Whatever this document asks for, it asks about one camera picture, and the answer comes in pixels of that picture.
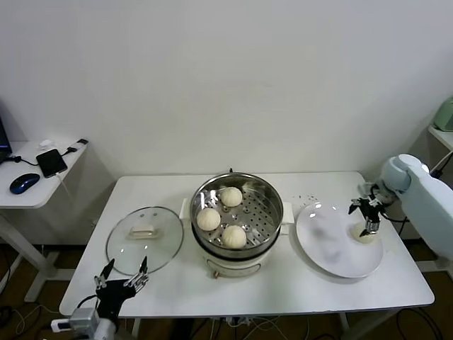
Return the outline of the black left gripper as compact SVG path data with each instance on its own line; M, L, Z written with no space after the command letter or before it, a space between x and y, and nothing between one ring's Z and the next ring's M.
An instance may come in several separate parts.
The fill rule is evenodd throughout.
M118 316L123 303L136 295L135 288L143 288L148 277L147 256L144 257L139 270L128 281L109 280L107 281L115 260L111 259L103 268L99 276L94 277L96 284L96 295L100 300L97 307L99 316Z

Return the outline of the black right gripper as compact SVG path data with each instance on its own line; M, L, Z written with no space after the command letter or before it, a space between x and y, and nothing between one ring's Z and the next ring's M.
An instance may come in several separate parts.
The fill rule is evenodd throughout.
M365 221L363 230L359 233L359 237L367 237L374 235L379 230L381 208L379 205L373 206L369 203L362 203L361 198L355 198L351 200L350 207L348 208L348 214L351 215L356 209L360 209Z

